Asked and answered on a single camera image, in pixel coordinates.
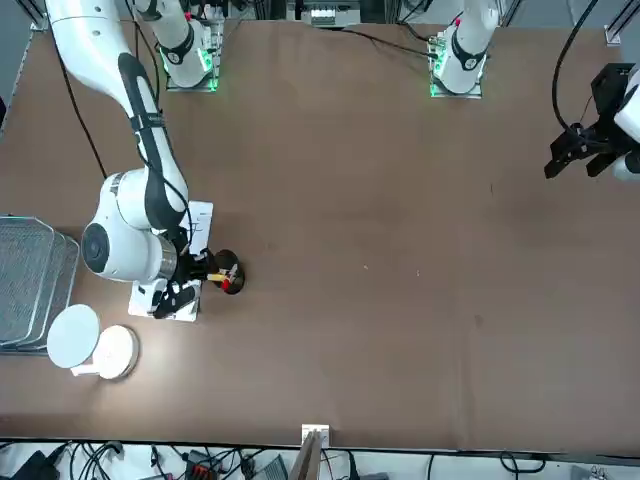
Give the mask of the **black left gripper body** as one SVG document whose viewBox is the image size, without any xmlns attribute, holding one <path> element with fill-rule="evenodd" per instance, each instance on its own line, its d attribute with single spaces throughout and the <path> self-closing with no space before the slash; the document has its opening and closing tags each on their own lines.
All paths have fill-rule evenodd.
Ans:
<svg viewBox="0 0 640 480">
<path fill-rule="evenodd" d="M 634 63 L 608 63 L 591 81 L 591 92 L 600 118 L 611 119 L 620 108 Z"/>
</svg>

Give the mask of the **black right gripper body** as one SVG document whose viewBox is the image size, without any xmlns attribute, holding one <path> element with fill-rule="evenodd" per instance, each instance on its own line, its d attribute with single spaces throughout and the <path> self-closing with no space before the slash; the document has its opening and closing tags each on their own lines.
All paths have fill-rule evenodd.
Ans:
<svg viewBox="0 0 640 480">
<path fill-rule="evenodd" d="M 175 247 L 177 255 L 176 267 L 171 280 L 183 285 L 192 281 L 191 270 L 200 267 L 196 263 L 196 256 L 190 253 L 187 231 L 184 227 L 178 226 L 171 230 L 171 243 Z"/>
</svg>

